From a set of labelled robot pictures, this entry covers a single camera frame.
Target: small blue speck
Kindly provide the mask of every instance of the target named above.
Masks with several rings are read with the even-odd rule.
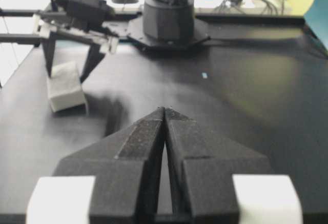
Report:
[[[205,72],[202,72],[201,76],[203,77],[203,79],[207,79],[208,78],[208,75]]]

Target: teal object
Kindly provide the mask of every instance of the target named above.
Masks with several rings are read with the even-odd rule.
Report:
[[[328,0],[314,0],[304,18],[311,30],[328,49]]]

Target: white foam pad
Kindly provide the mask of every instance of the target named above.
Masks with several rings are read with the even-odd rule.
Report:
[[[53,66],[47,85],[53,112],[87,104],[75,62]]]
[[[287,175],[233,175],[239,224],[302,224],[302,208]]]
[[[30,198],[26,224],[89,224],[95,176],[42,177]]]

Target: black table surface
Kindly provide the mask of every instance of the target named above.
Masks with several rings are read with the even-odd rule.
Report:
[[[229,40],[184,53],[120,44],[83,84],[88,116],[83,107],[52,113],[44,56],[33,49],[0,91],[0,222],[24,221],[38,178],[62,157],[159,106],[267,155],[290,175],[304,210],[328,212],[327,60],[300,28],[212,24],[209,32]],[[86,54],[59,42],[55,62],[81,69]]]

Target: mounting plate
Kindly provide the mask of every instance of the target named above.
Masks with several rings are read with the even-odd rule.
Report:
[[[143,17],[129,21],[128,38],[149,49],[156,50],[186,50],[196,44],[210,39],[208,24],[195,19],[194,36],[186,41],[167,41],[150,37],[144,33]]]

